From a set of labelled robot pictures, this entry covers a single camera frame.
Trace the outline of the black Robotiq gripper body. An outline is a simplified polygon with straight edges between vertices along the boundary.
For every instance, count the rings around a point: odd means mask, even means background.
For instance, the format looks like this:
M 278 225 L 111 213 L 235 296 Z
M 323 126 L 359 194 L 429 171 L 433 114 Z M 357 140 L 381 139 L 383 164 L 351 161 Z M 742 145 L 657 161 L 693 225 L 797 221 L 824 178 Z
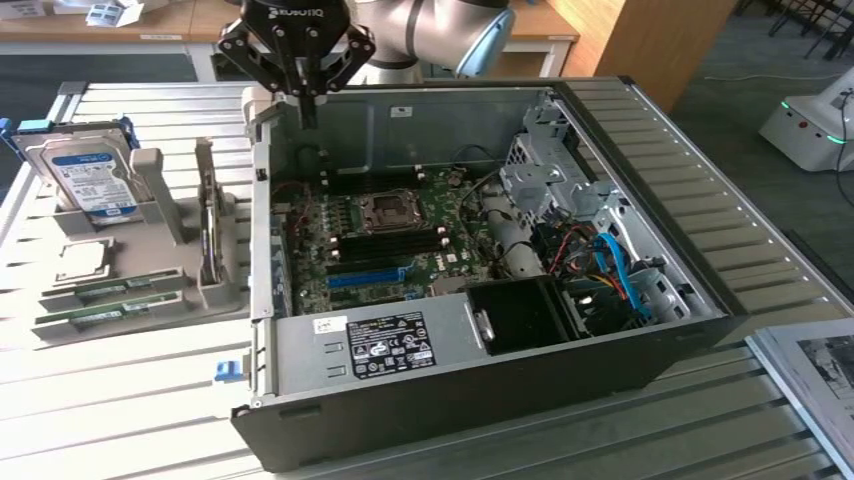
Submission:
M 351 25 L 351 11 L 346 1 L 242 1 L 239 20 L 250 24 L 250 42 L 271 61 L 276 58 L 267 48 L 267 30 L 271 24 L 280 25 L 294 42 L 298 61 L 302 61 L 307 60 L 307 29 L 331 30 L 333 38 L 339 37 L 339 42 L 345 37 L 341 32 Z M 334 53 L 334 47 L 322 59 L 323 67 L 343 53 Z

